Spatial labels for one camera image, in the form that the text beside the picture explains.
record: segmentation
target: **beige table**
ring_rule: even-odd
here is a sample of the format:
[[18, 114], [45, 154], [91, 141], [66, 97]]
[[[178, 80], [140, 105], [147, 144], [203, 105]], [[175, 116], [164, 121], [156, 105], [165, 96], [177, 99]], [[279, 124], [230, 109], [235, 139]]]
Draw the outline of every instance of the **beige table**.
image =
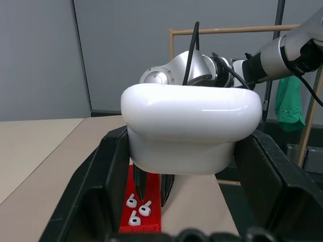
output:
[[[123, 125], [121, 116], [0, 123], [0, 240], [38, 241], [74, 171]], [[161, 226], [237, 234], [214, 175], [176, 176]]]

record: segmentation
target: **earbud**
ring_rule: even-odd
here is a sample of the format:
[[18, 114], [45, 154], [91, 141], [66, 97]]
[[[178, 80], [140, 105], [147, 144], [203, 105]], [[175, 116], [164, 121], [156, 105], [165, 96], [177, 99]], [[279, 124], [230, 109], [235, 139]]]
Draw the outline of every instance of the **earbud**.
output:
[[148, 217], [151, 213], [151, 210], [149, 208], [150, 205], [151, 201], [148, 201], [145, 205], [140, 206], [139, 213], [144, 217]]
[[141, 225], [141, 220], [140, 220], [139, 217], [136, 216], [136, 213], [137, 212], [135, 210], [133, 210], [132, 213], [131, 213], [131, 216], [129, 218], [129, 223], [128, 223], [130, 226], [139, 226], [139, 225]]
[[134, 199], [134, 197], [135, 197], [135, 195], [131, 194], [129, 199], [127, 200], [126, 205], [127, 205], [128, 208], [137, 207], [137, 201], [136, 201], [136, 199]]

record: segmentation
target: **black pole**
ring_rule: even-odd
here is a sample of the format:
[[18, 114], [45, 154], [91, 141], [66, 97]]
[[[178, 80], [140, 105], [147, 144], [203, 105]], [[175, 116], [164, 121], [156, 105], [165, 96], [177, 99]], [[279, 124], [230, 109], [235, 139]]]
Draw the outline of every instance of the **black pole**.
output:
[[[282, 24], [284, 8], [285, 8], [285, 0], [278, 0], [275, 25], [281, 25]], [[280, 31], [275, 31], [273, 39], [277, 39], [280, 36], [280, 34], [281, 34]], [[264, 100], [263, 100], [263, 109], [264, 110], [262, 112], [262, 121], [267, 120], [269, 102], [270, 102], [270, 99], [271, 99], [272, 85], [273, 85], [272, 81], [266, 83], [266, 91], [264, 93]]]

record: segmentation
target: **red tray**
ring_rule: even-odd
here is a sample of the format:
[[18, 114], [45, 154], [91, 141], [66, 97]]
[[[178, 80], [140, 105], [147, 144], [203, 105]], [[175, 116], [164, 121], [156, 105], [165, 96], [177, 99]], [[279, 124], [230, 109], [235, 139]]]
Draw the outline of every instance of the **red tray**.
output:
[[[143, 202], [140, 201], [136, 194], [135, 184], [132, 176], [133, 166], [129, 165], [128, 171], [128, 181], [127, 190], [125, 195], [125, 200], [123, 203], [122, 218], [120, 223], [119, 232], [120, 233], [160, 233], [162, 231], [162, 212], [161, 212], [161, 202], [160, 202], [160, 181], [159, 174], [148, 173], [147, 186], [145, 192], [145, 199]], [[131, 194], [134, 194], [134, 199], [137, 200], [136, 208], [128, 208], [126, 202]], [[144, 205], [146, 202], [151, 201], [149, 206], [151, 209], [151, 214], [148, 217], [140, 215], [138, 212], [139, 207]], [[137, 212], [136, 216], [140, 218], [141, 225], [139, 226], [129, 226], [129, 218], [132, 211]]]

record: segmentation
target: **wooden frame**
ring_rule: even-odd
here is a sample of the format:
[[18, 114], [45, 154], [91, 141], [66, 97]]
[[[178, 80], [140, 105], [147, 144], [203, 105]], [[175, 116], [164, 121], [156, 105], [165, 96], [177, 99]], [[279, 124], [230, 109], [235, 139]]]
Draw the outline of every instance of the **wooden frame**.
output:
[[[252, 32], [272, 32], [272, 31], [288, 31], [296, 28], [298, 25], [274, 25], [274, 26], [254, 26], [254, 27], [240, 27], [240, 28], [220, 28], [220, 29], [200, 29], [199, 34], [225, 34], [225, 33], [252, 33]], [[170, 59], [174, 58], [174, 36], [175, 35], [191, 35], [193, 34], [193, 29], [183, 29], [174, 30], [170, 29], [169, 32], [169, 42], [170, 42]], [[314, 92], [319, 95], [323, 85], [323, 72], [321, 68], [317, 70]], [[311, 97], [308, 111], [305, 119], [305, 128], [302, 131], [301, 139], [299, 142], [299, 150], [296, 159], [296, 163], [302, 167], [304, 155], [306, 151], [307, 141], [309, 137], [310, 130], [312, 128], [312, 123], [315, 116], [315, 111], [317, 108], [317, 102]]]

